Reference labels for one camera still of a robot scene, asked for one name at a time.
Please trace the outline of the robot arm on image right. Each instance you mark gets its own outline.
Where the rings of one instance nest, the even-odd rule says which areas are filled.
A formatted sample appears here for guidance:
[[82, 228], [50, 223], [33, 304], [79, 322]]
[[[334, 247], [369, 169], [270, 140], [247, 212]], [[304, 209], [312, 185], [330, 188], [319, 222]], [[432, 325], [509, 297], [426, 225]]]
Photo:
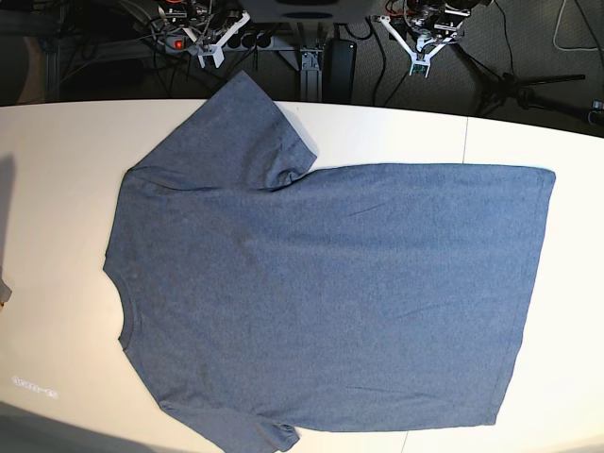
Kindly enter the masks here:
[[489, 0], [406, 0], [403, 18], [411, 36], [442, 41], [457, 33], [462, 23], [478, 7], [488, 7]]

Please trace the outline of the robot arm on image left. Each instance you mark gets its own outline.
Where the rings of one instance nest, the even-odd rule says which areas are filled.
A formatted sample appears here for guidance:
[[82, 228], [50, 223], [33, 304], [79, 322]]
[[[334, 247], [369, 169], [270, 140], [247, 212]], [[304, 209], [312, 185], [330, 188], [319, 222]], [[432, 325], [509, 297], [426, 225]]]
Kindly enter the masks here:
[[232, 25], [243, 16], [238, 1], [175, 0], [157, 1], [159, 16], [168, 24], [179, 27], [207, 27], [215, 30]]

